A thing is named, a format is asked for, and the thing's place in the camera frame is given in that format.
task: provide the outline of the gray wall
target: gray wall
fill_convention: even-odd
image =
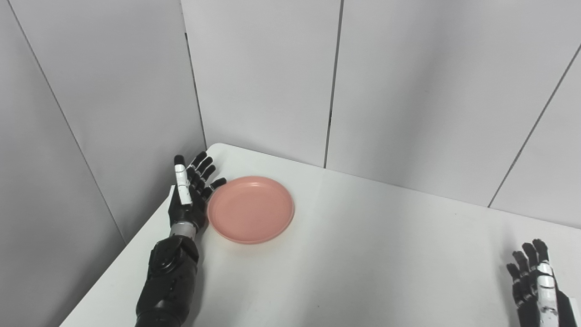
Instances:
[[[205,148],[196,102],[179,2],[0,0],[2,325],[60,324]]]

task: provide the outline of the robot finger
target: robot finger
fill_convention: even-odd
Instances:
[[[202,174],[202,179],[207,181],[208,178],[210,177],[210,175],[212,175],[215,171],[216,171],[216,166],[210,165]]]
[[[537,271],[537,266],[539,264],[539,259],[537,258],[537,251],[535,247],[530,243],[523,243],[522,249],[526,253],[526,256],[529,258],[529,283],[530,283],[530,290],[533,295],[537,295],[537,276],[539,272]]]
[[[540,327],[558,327],[559,310],[557,303],[557,284],[552,276],[540,275],[537,278],[539,295],[537,306],[540,314]]]
[[[200,184],[200,182],[202,182],[202,178],[200,177],[200,175],[198,175],[197,173],[193,173],[192,174],[192,180],[189,182],[194,189],[196,189],[198,187],[198,185]]]
[[[218,178],[212,184],[210,184],[210,187],[213,190],[215,190],[215,189],[219,188],[220,186],[222,186],[224,184],[226,184],[226,178],[222,177],[222,178]]]
[[[520,274],[518,272],[518,268],[515,264],[508,264],[507,269],[512,276],[512,298],[514,299],[514,303],[517,305],[517,307],[521,307],[525,302],[525,298],[521,290],[522,288],[519,279]]]
[[[526,259],[525,255],[521,251],[514,251],[512,256],[514,257],[514,260],[517,261],[521,276],[528,275],[530,270],[529,261]]]
[[[198,193],[202,192],[202,190],[206,187],[206,182],[204,182],[204,180],[202,178],[200,178],[200,182],[198,183],[198,185],[196,186],[196,191]]]
[[[533,245],[539,253],[539,262],[548,262],[548,248],[545,242],[541,241],[540,239],[534,239]]]
[[[530,243],[522,243],[522,249],[529,258],[530,270],[536,269],[539,264],[539,259],[537,258],[537,250],[535,250],[535,247]]]
[[[512,256],[517,261],[519,267],[519,274],[520,274],[520,287],[522,296],[525,300],[533,295],[533,287],[531,285],[531,280],[529,276],[529,263],[526,260],[525,255],[520,251],[514,251]]]
[[[541,262],[537,270],[539,271],[539,276],[554,277],[553,268],[548,262]]]
[[[193,182],[194,180],[194,176],[196,176],[198,173],[196,173],[196,168],[190,166],[188,167],[188,169],[186,169],[186,172],[188,172],[188,179],[190,184]]]
[[[181,204],[192,203],[192,198],[189,195],[189,178],[185,168],[185,161],[183,155],[176,155],[174,157],[174,170],[177,190],[180,195]]]
[[[200,154],[198,154],[196,158],[193,159],[192,163],[190,163],[189,166],[196,168],[200,164],[200,162],[202,162],[202,160],[206,159],[207,156],[208,154],[205,151],[200,152]]]
[[[204,161],[202,161],[202,163],[200,163],[198,168],[196,168],[196,171],[198,172],[198,174],[201,175],[204,172],[204,170],[206,170],[206,168],[208,168],[208,166],[210,166],[212,164],[213,161],[214,161],[214,159],[212,159],[212,157],[206,157],[206,159],[204,159]]]
[[[220,186],[222,186],[224,184],[226,184],[226,178],[222,177],[220,179],[217,179],[212,184],[210,184],[210,186],[205,188],[200,193],[200,196],[202,196],[202,199],[204,199],[204,201],[206,201],[207,199],[210,198],[210,196],[212,195],[212,192],[214,192],[214,190],[216,190],[217,188],[219,188]]]
[[[521,273],[518,272],[517,265],[515,264],[507,264],[507,270],[510,276],[512,277],[512,281],[519,280],[521,278]]]

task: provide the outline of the tabletop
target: tabletop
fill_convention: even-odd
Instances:
[[[196,238],[185,327],[518,326],[505,264],[543,239],[560,288],[581,294],[581,230],[391,186],[225,144],[213,176],[260,175],[295,201],[262,244]],[[149,252],[167,237],[166,199],[61,327],[133,326]]]

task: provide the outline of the robotic arm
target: robotic arm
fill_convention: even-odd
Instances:
[[[188,317],[199,259],[193,238],[206,223],[207,199],[226,184],[221,178],[206,187],[216,170],[211,163],[205,152],[187,168],[183,156],[174,158],[177,185],[168,210],[171,231],[151,251],[135,327],[180,327]]]
[[[547,245],[535,239],[522,249],[526,256],[512,253],[518,267],[507,265],[521,327],[577,327],[571,302],[557,285]]]

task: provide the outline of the white wall panel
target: white wall panel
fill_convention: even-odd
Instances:
[[[124,243],[4,0],[0,209],[0,324],[56,327]]]
[[[492,208],[581,228],[579,57],[563,79]]]
[[[345,0],[327,168],[487,205],[579,45],[580,12]]]
[[[182,0],[208,145],[323,165],[340,0]]]
[[[13,0],[126,240],[203,149],[177,0]]]

